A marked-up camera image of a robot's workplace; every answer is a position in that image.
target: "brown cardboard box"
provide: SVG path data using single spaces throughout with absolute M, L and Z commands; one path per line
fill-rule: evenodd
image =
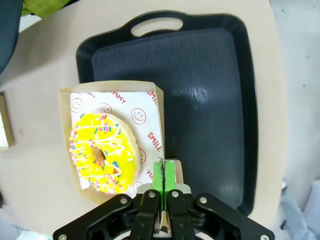
M 68 152 L 68 161 L 71 166 L 72 176 L 74 184 L 79 194 L 96 204 L 100 205 L 105 201 L 109 200 L 111 196 L 107 196 L 102 192 L 96 191 L 93 187 L 89 187 L 85 190 L 81 189 L 78 172 L 73 164 L 71 155 L 69 154 L 70 146 L 70 133 L 72 131 L 72 119 L 71 119 L 71 104 L 70 104 L 70 95 L 71 93 L 86 93 L 86 92 L 154 92 L 157 102 L 158 117 L 160 122 L 160 130 L 162 133 L 162 146 L 164 143 L 164 93 L 152 82 L 145 81 L 97 81 L 79 84 L 73 87 L 62 89 L 58 92 L 59 97 L 59 107 L 60 107 L 60 117 L 63 126 L 64 134 L 64 143 L 65 148 Z
M 5 151 L 9 149 L 15 141 L 8 116 L 6 100 L 2 95 L 0 95 L 0 117 L 0 128 L 3 127 L 3 129 L 0 129 L 0 151 Z

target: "bolt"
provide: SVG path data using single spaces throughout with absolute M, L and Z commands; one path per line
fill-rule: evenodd
M 207 202 L 207 199 L 204 196 L 202 196 L 200 197 L 199 202 L 205 204 Z
M 128 200 L 126 198 L 121 198 L 120 203 L 122 204 L 126 204 L 128 202 Z
M 267 235 L 261 235 L 260 240 L 269 240 Z
M 59 237 L 58 237 L 58 240 L 66 240 L 67 239 L 67 235 L 65 234 L 61 234 Z
M 150 198 L 154 198 L 155 196 L 156 196 L 156 194 L 153 191 L 149 192 L 149 197 Z
M 171 193 L 171 196 L 174 197 L 174 198 L 176 198 L 176 197 L 179 196 L 179 193 L 178 193 L 177 191 L 173 191 L 173 192 Z

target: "floor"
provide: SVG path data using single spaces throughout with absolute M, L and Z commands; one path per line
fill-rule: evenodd
M 288 192 L 303 209 L 313 180 L 320 178 L 320 0 L 270 2 L 287 72 L 289 158 L 285 178 Z M 39 20 L 23 17 L 20 31 Z M 282 220 L 279 211 L 276 222 Z M 21 229 L 0 221 L 0 233 L 0 240 L 15 240 Z M 31 239 L 21 237 L 19 240 Z M 288 234 L 277 230 L 276 238 L 286 240 Z

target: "donut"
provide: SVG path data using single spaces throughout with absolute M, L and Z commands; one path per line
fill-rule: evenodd
M 132 130 L 109 113 L 82 114 L 73 125 L 69 151 L 79 175 L 106 194 L 126 192 L 140 171 Z

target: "red smiley face print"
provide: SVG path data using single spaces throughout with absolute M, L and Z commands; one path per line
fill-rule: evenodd
M 133 184 L 134 193 L 137 194 L 138 187 L 142 185 L 142 182 L 137 181 Z
M 71 100 L 71 111 L 79 113 L 84 108 L 84 102 L 80 98 L 74 98 Z
M 106 114 L 112 114 L 112 108 L 109 104 L 102 102 L 100 104 L 100 110 L 102 113 L 106 113 Z
M 147 159 L 147 155 L 145 151 L 143 151 L 141 148 L 139 148 L 139 152 L 140 152 L 140 163 L 143 164 Z
M 146 122 L 147 115 L 145 111 L 143 111 L 141 108 L 135 108 L 131 112 L 131 118 L 134 121 L 134 123 L 142 125 Z

